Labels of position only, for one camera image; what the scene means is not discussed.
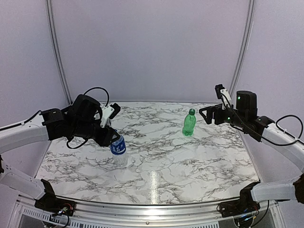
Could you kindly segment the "clear bottle blue label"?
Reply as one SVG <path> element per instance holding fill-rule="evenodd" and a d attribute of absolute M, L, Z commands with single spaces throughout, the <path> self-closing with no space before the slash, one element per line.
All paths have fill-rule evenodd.
<path fill-rule="evenodd" d="M 113 142 L 110 145 L 110 150 L 112 153 L 113 161 L 116 165 L 125 166 L 127 164 L 128 157 L 123 136 L 120 136 L 117 141 Z"/>

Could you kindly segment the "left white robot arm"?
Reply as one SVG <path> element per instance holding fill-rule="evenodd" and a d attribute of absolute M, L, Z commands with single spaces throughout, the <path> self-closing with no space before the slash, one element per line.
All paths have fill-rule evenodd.
<path fill-rule="evenodd" d="M 37 111 L 25 121 L 2 127 L 0 130 L 0 152 L 5 153 L 24 145 L 52 141 L 65 137 L 69 142 L 75 137 L 92 139 L 101 147 L 108 147 L 120 135 L 111 127 L 112 120 L 121 108 L 118 104 L 101 105 L 87 95 L 79 95 L 74 103 L 62 110 L 54 108 Z M 49 211 L 56 211 L 60 201 L 54 196 L 48 181 L 32 178 L 0 161 L 0 182 L 14 190 L 41 200 Z"/>

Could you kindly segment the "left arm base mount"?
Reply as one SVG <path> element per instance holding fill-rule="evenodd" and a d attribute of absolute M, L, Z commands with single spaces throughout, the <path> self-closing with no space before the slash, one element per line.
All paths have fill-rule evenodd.
<path fill-rule="evenodd" d="M 55 215 L 59 215 L 59 212 L 63 208 L 67 208 L 67 211 L 62 213 L 73 216 L 76 203 L 72 200 L 61 199 L 55 195 L 55 192 L 49 183 L 49 181 L 41 179 L 43 184 L 43 194 L 39 199 L 35 199 L 35 207 L 48 212 L 52 212 Z"/>

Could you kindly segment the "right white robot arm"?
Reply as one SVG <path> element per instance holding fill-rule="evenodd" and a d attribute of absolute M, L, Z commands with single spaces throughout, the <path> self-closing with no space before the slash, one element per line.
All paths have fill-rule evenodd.
<path fill-rule="evenodd" d="M 267 116 L 257 115 L 257 95 L 250 91 L 237 91 L 236 106 L 231 104 L 228 91 L 224 88 L 216 90 L 221 104 L 201 108 L 199 114 L 206 124 L 230 126 L 248 134 L 257 142 L 264 143 L 291 161 L 300 171 L 304 170 L 304 143 L 300 137 L 292 136 Z M 254 202 L 264 200 L 296 200 L 304 202 L 304 177 L 292 180 L 258 182 L 244 188 L 245 195 L 236 201 L 235 208 L 245 213 Z"/>

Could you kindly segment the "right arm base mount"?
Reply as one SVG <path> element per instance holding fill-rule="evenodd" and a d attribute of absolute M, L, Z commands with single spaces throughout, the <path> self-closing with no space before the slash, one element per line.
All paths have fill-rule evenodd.
<path fill-rule="evenodd" d="M 259 181 L 253 182 L 244 187 L 239 193 L 239 199 L 219 203 L 217 211 L 223 218 L 257 211 L 260 205 L 253 200 L 250 191 L 259 183 Z"/>

